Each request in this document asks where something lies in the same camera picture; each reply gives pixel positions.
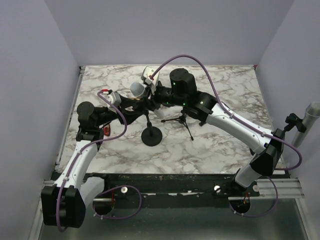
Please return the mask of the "white microphone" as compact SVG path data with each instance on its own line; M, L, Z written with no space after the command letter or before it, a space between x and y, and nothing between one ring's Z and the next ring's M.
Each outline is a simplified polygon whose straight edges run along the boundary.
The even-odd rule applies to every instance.
M142 99L143 97L147 97L147 89L145 86L143 86L139 82L133 82L130 86L130 91L133 94L134 97L138 99ZM155 109L152 110L152 112L159 118L159 119L164 119L165 115L161 109Z

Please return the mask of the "black round-base mic stand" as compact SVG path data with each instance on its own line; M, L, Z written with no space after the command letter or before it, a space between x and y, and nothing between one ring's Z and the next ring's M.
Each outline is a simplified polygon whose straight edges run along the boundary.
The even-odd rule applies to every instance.
M150 121L148 101L145 98L140 98L137 106L146 117L146 128L141 133L141 140L146 146L154 147L162 141L162 132L158 127L153 126Z

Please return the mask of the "black shock-mount tripod stand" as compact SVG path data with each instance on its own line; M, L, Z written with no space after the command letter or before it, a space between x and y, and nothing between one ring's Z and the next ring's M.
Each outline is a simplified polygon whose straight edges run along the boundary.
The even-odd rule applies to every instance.
M176 121L176 122L182 124L182 125L187 129L191 141L193 141L193 140L194 140L194 137L193 137L193 135L191 134L191 131L190 131L190 129L189 129L189 127L188 127L188 124L187 124L187 121L186 121L186 117L187 117L188 115L186 114L186 112L185 112L184 110L181 110L180 112L181 112L181 115L180 115L180 116L174 117L174 118L170 118L170 119L162 119L161 122L162 122L162 123L166 123L166 122L170 122L170 121Z

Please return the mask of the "silver microphone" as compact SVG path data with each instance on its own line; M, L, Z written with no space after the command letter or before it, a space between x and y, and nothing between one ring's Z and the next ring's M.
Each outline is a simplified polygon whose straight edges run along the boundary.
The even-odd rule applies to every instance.
M305 130L298 130L292 140L292 145L298 148L304 139L306 138L307 134L311 130L314 123L320 117L320 103L319 102L312 102L306 109L304 113L304 118L302 119L302 124L305 127Z

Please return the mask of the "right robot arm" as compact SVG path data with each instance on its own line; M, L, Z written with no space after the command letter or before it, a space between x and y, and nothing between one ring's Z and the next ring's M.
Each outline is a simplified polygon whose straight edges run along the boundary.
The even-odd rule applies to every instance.
M159 81L155 70L147 66L141 76L144 84L151 88L151 99L166 107L181 106L189 117L215 126L247 145L254 153L252 160L241 168L230 183L230 191L241 196L252 182L261 176L273 174L282 155L285 133L277 129L260 127L219 104L213 95L197 89L195 77L184 68L176 68L169 74L170 87Z

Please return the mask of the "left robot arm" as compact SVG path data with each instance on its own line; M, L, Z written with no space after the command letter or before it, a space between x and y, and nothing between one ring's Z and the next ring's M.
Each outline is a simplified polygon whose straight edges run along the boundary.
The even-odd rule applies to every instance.
M100 177L90 177L83 182L91 161L102 143L107 141L100 126L119 120L126 129L143 115L142 112L126 110L137 106L140 100L111 91L104 96L105 92L103 89L97 95L108 106L96 107L89 101L78 105L79 129L73 155L53 185L45 186L41 191L43 222L47 226L56 226L62 233L67 228L79 228L82 225L86 208L96 196L104 198L110 194L111 185Z

